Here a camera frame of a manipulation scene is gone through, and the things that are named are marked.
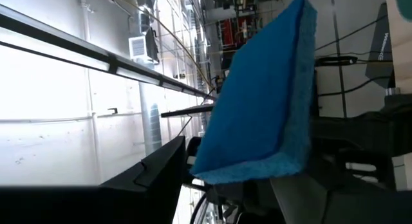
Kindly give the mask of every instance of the blue foam pad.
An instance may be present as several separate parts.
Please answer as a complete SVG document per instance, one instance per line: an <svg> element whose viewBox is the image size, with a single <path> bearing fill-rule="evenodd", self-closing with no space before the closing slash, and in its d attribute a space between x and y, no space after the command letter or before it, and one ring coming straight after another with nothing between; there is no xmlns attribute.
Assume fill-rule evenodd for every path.
<svg viewBox="0 0 412 224"><path fill-rule="evenodd" d="M236 53L191 172L208 183L302 170L310 150L316 11L294 0Z"/></svg>

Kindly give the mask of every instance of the black metal frame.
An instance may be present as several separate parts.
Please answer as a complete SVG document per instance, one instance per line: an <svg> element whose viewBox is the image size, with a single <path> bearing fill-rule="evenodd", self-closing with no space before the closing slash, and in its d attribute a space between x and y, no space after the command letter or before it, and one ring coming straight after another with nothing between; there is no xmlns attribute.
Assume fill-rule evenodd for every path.
<svg viewBox="0 0 412 224"><path fill-rule="evenodd" d="M167 89L173 89L175 91L183 92L190 95L195 95L197 97L205 97L207 99L216 100L216 98L198 90L192 88L186 84L178 82L174 79L166 77L161 73L155 72L149 68L136 64L128 59L125 59L121 56L118 56L110 51L104 50L90 44L82 39L74 37L70 34L62 32L56 28L53 28L47 24L44 24L38 20L32 19L24 14L21 14L15 10L12 10L6 6L0 5L0 27L6 28L10 31L20 33L22 35L37 39L39 41L47 42L54 46L58 46L64 48L69 51L73 51L75 53L79 53L81 55L90 57L92 59L106 62L109 64L109 69L99 70L94 67L88 67L93 70L99 70L106 73L110 73L120 77L126 77L132 80L137 80L140 82L154 84L156 86L161 86ZM53 58L59 61L64 61L70 64L77 64L76 62L72 62L66 59L61 59L58 57L54 57L51 55L47 55L45 53L40 53L37 51L27 50L25 48L14 46L13 44L8 44L5 42L0 42L1 45L7 46L9 48L14 48L21 51L27 51L32 54L42 55L43 57ZM133 73L137 73L142 76L141 79L134 79L131 77L123 76L117 73L119 68L124 68L129 70ZM154 83L150 79L156 79L159 83Z"/></svg>

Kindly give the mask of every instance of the blue sponge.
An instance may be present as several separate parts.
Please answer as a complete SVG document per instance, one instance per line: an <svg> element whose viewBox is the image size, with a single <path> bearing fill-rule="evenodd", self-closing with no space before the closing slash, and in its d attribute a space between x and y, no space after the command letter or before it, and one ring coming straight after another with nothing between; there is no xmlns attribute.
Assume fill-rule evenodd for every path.
<svg viewBox="0 0 412 224"><path fill-rule="evenodd" d="M310 150L316 11L291 5L236 53L191 173L207 183L298 173Z"/></svg>

